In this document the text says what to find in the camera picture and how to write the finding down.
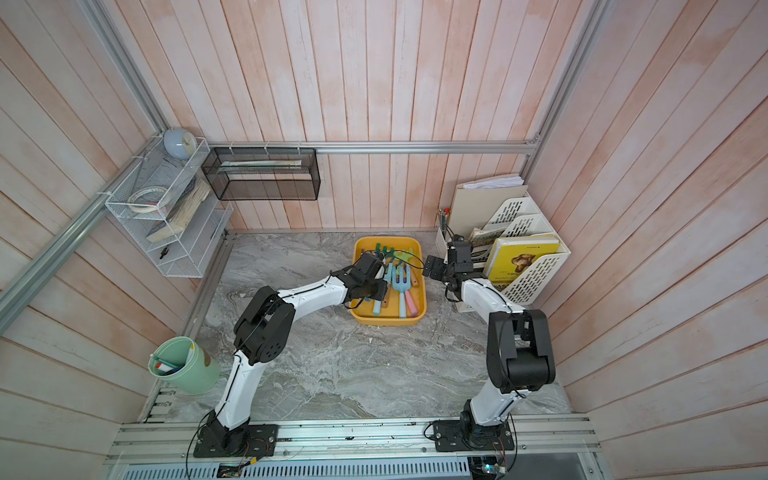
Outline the yellow plastic storage box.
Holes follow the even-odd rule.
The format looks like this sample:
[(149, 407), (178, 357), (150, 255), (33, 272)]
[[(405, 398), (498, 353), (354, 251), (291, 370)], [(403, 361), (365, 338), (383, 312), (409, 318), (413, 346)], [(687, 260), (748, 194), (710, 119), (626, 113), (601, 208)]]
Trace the yellow plastic storage box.
[(382, 301), (364, 300), (352, 315), (369, 326), (417, 324), (427, 311), (421, 244), (404, 236), (363, 237), (355, 244), (353, 259), (366, 252), (385, 256), (383, 270), (377, 277), (387, 282), (387, 292)]

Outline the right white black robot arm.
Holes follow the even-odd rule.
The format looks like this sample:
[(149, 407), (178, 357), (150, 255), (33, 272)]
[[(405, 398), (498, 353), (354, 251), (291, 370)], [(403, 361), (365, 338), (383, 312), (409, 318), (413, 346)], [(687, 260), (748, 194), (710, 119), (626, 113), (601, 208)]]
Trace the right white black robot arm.
[(546, 315), (528, 310), (502, 295), (471, 261), (471, 245), (461, 236), (447, 243), (446, 257), (427, 258), (424, 274), (441, 281), (447, 294), (470, 306), (487, 321), (488, 380), (468, 400), (457, 420), (428, 425), (439, 452), (514, 451), (513, 405), (551, 384), (556, 376)]

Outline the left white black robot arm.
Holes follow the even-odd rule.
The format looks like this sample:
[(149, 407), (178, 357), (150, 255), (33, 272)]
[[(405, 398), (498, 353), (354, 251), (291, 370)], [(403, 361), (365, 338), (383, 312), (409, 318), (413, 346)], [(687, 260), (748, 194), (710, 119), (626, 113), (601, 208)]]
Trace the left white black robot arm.
[(260, 288), (235, 324), (233, 365), (224, 393), (201, 421), (191, 441), (195, 458), (235, 457), (250, 448), (251, 408), (269, 362), (285, 349), (293, 323), (330, 306), (354, 300), (382, 301), (387, 283), (378, 276), (381, 253), (363, 253), (325, 278), (288, 290)]

